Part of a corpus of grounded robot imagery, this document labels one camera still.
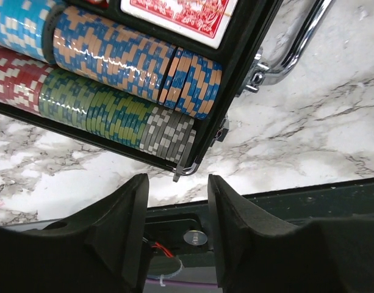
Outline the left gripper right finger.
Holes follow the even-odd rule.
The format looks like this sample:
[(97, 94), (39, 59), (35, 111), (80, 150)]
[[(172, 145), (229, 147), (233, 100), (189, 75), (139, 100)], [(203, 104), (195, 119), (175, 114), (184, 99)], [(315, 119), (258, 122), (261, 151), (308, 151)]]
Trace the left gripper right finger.
[(218, 286), (224, 292), (374, 292), (374, 219), (296, 226), (208, 179)]

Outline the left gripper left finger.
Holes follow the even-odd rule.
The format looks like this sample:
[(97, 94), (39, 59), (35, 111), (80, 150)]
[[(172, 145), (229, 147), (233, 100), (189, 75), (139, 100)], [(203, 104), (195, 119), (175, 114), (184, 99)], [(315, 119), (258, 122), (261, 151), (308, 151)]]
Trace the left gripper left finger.
[(42, 230), (0, 226), (0, 292), (142, 292), (146, 174)]

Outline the red white poker chip stack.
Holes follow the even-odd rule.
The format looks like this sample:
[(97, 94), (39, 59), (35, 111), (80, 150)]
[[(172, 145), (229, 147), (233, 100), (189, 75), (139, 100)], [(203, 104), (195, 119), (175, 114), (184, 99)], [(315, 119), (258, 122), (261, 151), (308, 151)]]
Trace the red white poker chip stack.
[(41, 88), (54, 66), (0, 46), (0, 102), (35, 115)]

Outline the black foam-lined poker case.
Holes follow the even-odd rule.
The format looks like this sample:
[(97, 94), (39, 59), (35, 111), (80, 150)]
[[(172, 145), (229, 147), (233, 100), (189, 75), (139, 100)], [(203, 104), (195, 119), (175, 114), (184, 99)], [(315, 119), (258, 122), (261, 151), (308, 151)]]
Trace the black foam-lined poker case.
[[(261, 43), (279, 10), (281, 4), (279, 1), (237, 1), (232, 18), (227, 26), (220, 46), (217, 49), (124, 13), (120, 9), (121, 1), (64, 2), (66, 3), (66, 8), (71, 5), (82, 8), (90, 13), (130, 27), (131, 29), (151, 37), (188, 49), (222, 66), (221, 84), (211, 111), (208, 116), (202, 120), (192, 117), (194, 119), (193, 129), (196, 131), (196, 136), (181, 177), (195, 173), (207, 149), (211, 147), (216, 140), (222, 140), (226, 134), (224, 128), (225, 116), (235, 97), (239, 96), (244, 90), (257, 92), (261, 85), (277, 84), (293, 70), (322, 19), (332, 6), (331, 1), (314, 1), (303, 24), (285, 53), (278, 61), (269, 64), (263, 62), (261, 59)], [(55, 69), (68, 71), (58, 66), (56, 60), (55, 64), (48, 65), (54, 66)], [(87, 131), (44, 118), (40, 114), (35, 115), (1, 102), (0, 114), (159, 167), (173, 174), (176, 171), (178, 162), (175, 163), (166, 159), (161, 159), (157, 156), (90, 134)]]

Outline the red playing card deck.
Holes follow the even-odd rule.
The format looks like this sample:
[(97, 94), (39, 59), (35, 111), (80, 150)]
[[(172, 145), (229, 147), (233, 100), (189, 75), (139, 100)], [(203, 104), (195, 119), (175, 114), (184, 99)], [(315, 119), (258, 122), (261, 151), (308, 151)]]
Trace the red playing card deck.
[(236, 5), (237, 0), (128, 0), (120, 9), (217, 49)]

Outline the light blue poker chip stack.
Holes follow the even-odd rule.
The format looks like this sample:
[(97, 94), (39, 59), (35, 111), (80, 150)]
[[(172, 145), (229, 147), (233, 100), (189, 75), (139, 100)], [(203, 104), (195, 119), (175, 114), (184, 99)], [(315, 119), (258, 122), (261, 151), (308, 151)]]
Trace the light blue poker chip stack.
[(64, 1), (0, 0), (0, 46), (55, 64), (54, 29)]

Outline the green grey chip row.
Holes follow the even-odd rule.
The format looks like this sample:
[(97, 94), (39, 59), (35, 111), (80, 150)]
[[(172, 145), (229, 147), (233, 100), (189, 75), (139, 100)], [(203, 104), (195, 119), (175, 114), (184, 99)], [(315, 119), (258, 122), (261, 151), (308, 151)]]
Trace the green grey chip row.
[(38, 108), (44, 118), (175, 163), (196, 134), (192, 117), (63, 69), (46, 77)]

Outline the blue tan chip row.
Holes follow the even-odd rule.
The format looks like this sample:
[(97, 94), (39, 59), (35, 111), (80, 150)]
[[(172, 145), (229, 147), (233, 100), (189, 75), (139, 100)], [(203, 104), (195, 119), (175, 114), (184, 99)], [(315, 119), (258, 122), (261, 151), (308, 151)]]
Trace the blue tan chip row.
[(72, 5), (53, 46), (58, 66), (200, 120), (221, 84), (219, 63)]

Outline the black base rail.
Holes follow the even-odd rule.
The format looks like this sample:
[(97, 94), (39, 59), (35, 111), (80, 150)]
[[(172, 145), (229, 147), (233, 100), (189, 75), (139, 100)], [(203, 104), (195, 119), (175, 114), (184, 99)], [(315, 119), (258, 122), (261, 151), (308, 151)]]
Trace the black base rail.
[[(262, 192), (246, 199), (267, 212), (295, 225), (324, 218), (374, 218), (374, 178), (322, 184), (319, 186)], [(208, 203), (168, 204), (149, 208), (146, 230), (179, 256), (186, 267), (212, 267), (214, 257), (207, 244), (188, 244), (183, 236), (190, 230), (209, 234)]]

